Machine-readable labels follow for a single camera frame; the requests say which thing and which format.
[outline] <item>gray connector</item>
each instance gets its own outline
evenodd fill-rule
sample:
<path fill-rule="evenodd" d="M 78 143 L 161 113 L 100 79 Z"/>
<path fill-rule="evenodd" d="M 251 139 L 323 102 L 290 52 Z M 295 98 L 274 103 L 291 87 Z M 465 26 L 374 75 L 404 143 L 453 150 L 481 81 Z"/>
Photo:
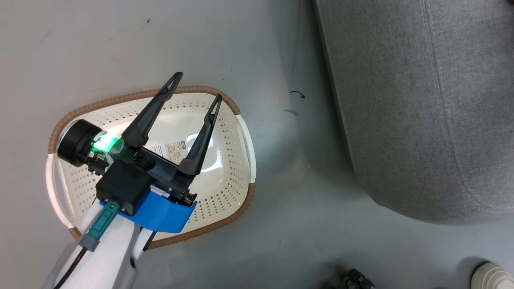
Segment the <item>gray connector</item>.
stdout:
<path fill-rule="evenodd" d="M 100 240 L 91 236 L 89 233 L 82 235 L 82 238 L 79 241 L 79 246 L 86 248 L 88 251 L 94 252 Z"/>

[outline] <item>teal connector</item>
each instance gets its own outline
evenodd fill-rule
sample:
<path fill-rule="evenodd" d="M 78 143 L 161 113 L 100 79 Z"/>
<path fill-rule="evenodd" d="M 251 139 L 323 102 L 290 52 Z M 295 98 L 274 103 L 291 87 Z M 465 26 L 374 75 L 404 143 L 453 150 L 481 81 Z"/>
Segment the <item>teal connector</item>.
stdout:
<path fill-rule="evenodd" d="M 94 252 L 98 243 L 100 243 L 100 238 L 120 210 L 121 207 L 117 203 L 113 201 L 107 202 L 93 225 L 89 228 L 89 231 L 80 239 L 79 245 L 87 248 L 91 252 Z"/>

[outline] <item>blue mount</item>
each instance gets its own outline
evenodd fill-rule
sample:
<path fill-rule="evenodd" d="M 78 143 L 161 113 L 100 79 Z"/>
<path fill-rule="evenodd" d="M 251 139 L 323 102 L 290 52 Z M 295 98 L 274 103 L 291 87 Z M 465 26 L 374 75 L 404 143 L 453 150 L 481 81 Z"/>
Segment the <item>blue mount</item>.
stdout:
<path fill-rule="evenodd" d="M 150 192 L 135 215 L 129 216 L 123 212 L 119 214 L 150 231 L 180 233 L 193 213 L 196 203 L 187 207 Z"/>

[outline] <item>gray floor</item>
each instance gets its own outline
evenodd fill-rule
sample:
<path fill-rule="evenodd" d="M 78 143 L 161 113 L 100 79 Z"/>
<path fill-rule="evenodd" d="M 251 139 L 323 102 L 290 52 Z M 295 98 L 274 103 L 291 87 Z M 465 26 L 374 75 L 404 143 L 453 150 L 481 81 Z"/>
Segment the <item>gray floor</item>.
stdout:
<path fill-rule="evenodd" d="M 340 267 L 379 288 L 465 288 L 484 259 L 514 272 L 512 220 L 425 224 L 363 192 L 342 152 L 310 1 L 6 2 L 0 16 L 12 40 L 0 50 L 2 287 L 39 287 L 72 241 L 45 189 L 54 125 L 177 70 L 182 85 L 216 87 L 238 104 L 257 189 L 235 223 L 147 252 L 134 288 L 318 288 Z"/>

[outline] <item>white shoe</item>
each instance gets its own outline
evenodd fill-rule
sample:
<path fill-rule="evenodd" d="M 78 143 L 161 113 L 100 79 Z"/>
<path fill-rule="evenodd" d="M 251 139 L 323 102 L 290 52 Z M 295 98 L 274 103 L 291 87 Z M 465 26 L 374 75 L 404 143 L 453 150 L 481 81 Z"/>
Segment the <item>white shoe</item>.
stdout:
<path fill-rule="evenodd" d="M 514 278 L 497 264 L 486 263 L 473 273 L 471 289 L 514 289 Z"/>

